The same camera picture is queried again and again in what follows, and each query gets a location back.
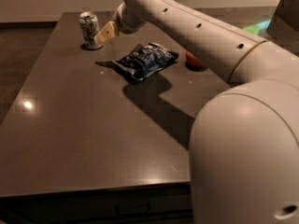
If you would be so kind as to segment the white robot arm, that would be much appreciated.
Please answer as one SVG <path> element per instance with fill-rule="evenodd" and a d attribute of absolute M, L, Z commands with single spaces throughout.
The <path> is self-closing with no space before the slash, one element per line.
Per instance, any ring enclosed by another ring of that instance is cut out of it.
<path fill-rule="evenodd" d="M 299 224 L 299 58 L 175 0 L 123 0 L 96 40 L 146 22 L 231 86 L 192 126 L 195 224 Z"/>

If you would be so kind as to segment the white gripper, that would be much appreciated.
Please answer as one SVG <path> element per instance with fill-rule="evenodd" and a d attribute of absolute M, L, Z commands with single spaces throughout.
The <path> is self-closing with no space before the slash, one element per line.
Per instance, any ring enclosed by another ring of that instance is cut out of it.
<path fill-rule="evenodd" d="M 139 19 L 128 7 L 122 3 L 114 13 L 113 21 L 109 21 L 96 34 L 94 40 L 97 44 L 104 44 L 108 40 L 118 37 L 119 31 L 124 34 L 136 33 L 145 23 Z"/>

